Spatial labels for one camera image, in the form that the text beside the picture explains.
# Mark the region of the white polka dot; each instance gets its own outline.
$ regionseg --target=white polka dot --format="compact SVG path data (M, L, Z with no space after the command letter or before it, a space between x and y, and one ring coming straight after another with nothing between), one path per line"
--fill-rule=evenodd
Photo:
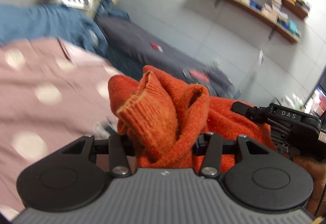
M19 213L11 207L0 205L0 212L7 220L12 221Z
M60 91L51 83L38 86L35 89L35 95L46 105L55 105L62 100Z
M31 162L38 161L48 154L44 140L32 131L18 132L13 136L11 145L24 159Z
M105 99L109 99L108 81L100 82L96 87L98 93Z
M19 49L11 49L7 51L4 59L10 67L17 70L20 70L25 65L25 58Z
M106 72L112 76L121 74L116 68L104 66Z
M56 59L55 61L63 71L70 72L76 68L76 65L67 59Z

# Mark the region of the pink polka dot fabric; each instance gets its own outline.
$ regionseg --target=pink polka dot fabric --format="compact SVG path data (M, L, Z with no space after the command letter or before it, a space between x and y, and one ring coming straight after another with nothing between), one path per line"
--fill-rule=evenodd
M24 209L19 173L108 119L109 63L55 38L15 41L0 48L0 212Z

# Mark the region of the silver screw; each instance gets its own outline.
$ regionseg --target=silver screw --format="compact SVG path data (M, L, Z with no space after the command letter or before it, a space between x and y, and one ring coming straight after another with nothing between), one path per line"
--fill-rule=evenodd
M218 173L218 171L214 167L205 167L202 169L202 174L207 175L207 176L214 176L217 173Z
M124 166L116 166L113 168L112 172L116 175L126 175L129 170Z

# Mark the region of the blue fabric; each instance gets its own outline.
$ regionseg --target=blue fabric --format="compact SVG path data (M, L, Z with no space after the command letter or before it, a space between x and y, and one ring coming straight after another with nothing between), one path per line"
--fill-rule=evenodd
M118 17L123 20L128 20L130 21L130 17L127 14L127 12L119 9L119 8L112 8L111 6L113 5L112 0L102 0L100 5L97 7L97 12L95 17L97 16L113 16L113 17Z
M59 5L0 5L0 45L13 40L60 37L105 57L108 43L97 24L77 9Z

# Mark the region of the orange sweater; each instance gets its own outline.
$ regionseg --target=orange sweater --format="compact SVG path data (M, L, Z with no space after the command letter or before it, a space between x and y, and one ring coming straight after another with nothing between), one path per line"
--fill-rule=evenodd
M152 66L143 72L140 82L116 75L108 84L118 132L133 141L138 167L199 170L203 157L194 157L192 146L206 131L225 139L247 134L274 149L270 127L232 112L234 100L211 97L206 87L188 85ZM223 155L221 171L233 165L234 156Z

